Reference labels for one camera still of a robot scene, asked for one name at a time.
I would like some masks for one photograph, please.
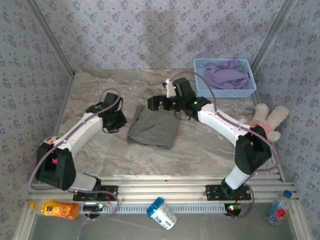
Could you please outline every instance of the blue plastic basket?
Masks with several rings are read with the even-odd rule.
[[[207,70],[207,65],[219,64],[227,60],[229,60],[229,58],[195,59],[193,60],[194,71],[204,77]],[[238,60],[239,66],[236,69],[241,71],[242,73],[247,73],[249,76],[249,80],[245,84],[245,89],[217,89],[214,86],[211,86],[211,89],[213,90],[216,98],[248,98],[252,93],[254,93],[255,90],[257,90],[257,85],[255,83],[254,75],[252,73],[249,61],[247,59]],[[195,76],[195,85],[196,94],[198,97],[212,98],[207,85],[197,75]]]

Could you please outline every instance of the blue lid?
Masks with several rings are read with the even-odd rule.
[[[158,197],[146,210],[146,213],[150,217],[152,214],[155,213],[155,211],[158,210],[158,208],[164,203],[164,199],[162,197]]]
[[[283,196],[287,197],[288,199],[291,198],[292,196],[292,192],[290,192],[289,190],[285,190],[283,192]]]

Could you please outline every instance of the folded cloth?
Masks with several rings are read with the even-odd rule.
[[[218,89],[245,89],[248,76],[235,70],[239,65],[237,59],[231,59],[219,64],[209,64],[204,73],[204,79]]]
[[[180,119],[172,111],[151,111],[139,104],[127,133],[128,143],[170,149],[177,136]]]

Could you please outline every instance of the purple cloth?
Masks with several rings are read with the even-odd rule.
[[[204,79],[217,89],[246,89],[248,76],[235,70],[238,65],[237,59],[209,64],[206,66]]]

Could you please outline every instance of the patterned wallpaper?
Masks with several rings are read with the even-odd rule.
[[[283,0],[37,0],[74,70],[252,61]]]
[[[320,240],[320,3],[299,0],[256,75],[262,100],[290,110],[278,149]]]
[[[13,237],[36,163],[69,77],[23,1],[0,1],[0,239]]]

